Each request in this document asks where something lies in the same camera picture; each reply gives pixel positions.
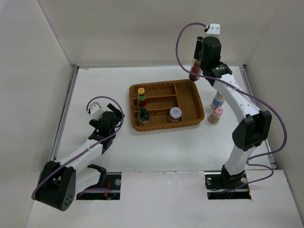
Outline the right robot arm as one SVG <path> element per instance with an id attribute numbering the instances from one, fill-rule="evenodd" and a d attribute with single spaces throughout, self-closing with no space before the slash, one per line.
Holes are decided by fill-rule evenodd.
<path id="1" fill-rule="evenodd" d="M 232 133 L 233 150 L 220 174 L 207 174 L 209 190 L 232 190 L 241 184 L 245 176 L 245 165 L 250 155 L 267 139 L 272 115 L 261 111 L 244 95 L 231 69 L 220 61 L 221 43 L 216 37 L 198 37 L 195 59 L 198 60 L 203 76 L 223 96 L 234 112 L 238 125 Z"/>

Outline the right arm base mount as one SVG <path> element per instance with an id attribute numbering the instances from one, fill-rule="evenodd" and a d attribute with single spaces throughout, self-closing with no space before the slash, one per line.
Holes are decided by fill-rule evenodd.
<path id="1" fill-rule="evenodd" d="M 205 186 L 209 200 L 250 200 L 251 193 L 247 183 L 247 176 L 242 172 L 230 178 L 221 172 L 206 172 Z"/>

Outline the dark soy sauce bottle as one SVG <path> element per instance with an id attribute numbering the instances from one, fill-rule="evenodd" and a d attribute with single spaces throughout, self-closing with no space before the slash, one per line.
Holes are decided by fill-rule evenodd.
<path id="1" fill-rule="evenodd" d="M 197 81 L 199 80 L 199 76 L 201 74 L 201 68 L 200 68 L 200 61 L 194 59 L 191 68 L 190 68 L 190 73 L 189 73 L 189 79 L 191 81 Z"/>

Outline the black-capped pepper grinder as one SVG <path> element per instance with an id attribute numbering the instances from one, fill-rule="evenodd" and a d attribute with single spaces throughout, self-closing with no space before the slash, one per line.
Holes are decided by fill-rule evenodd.
<path id="1" fill-rule="evenodd" d="M 138 124 L 140 126 L 148 125 L 150 121 L 150 113 L 147 109 L 143 108 L 138 113 Z"/>

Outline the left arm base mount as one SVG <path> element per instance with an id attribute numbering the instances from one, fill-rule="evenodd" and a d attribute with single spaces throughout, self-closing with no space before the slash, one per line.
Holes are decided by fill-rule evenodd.
<path id="1" fill-rule="evenodd" d="M 76 200 L 119 200 L 122 173 L 90 164 L 76 177 Z"/>

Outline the yellow-capped sauce bottle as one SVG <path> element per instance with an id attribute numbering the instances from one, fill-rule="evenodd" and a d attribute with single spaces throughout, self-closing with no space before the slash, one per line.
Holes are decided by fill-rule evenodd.
<path id="1" fill-rule="evenodd" d="M 142 110 L 146 107 L 146 105 L 147 105 L 147 101 L 146 101 L 145 89 L 141 87 L 138 89 L 137 107 L 139 110 Z"/>

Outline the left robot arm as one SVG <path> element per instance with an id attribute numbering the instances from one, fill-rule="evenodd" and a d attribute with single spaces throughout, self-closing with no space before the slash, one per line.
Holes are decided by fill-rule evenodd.
<path id="1" fill-rule="evenodd" d="M 121 193 L 121 173 L 107 172 L 94 164 L 113 144 L 124 114 L 120 106 L 107 105 L 103 111 L 93 102 L 87 112 L 93 133 L 71 155 L 59 161 L 48 161 L 40 175 L 32 199 L 60 211 L 66 211 L 74 200 L 117 200 Z"/>

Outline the grey-lidded glass jar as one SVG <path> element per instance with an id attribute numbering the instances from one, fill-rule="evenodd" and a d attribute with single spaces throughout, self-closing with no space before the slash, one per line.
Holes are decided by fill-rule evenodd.
<path id="1" fill-rule="evenodd" d="M 177 122 L 181 119 L 182 111 L 178 107 L 173 107 L 170 109 L 169 112 L 169 121 L 170 122 Z"/>

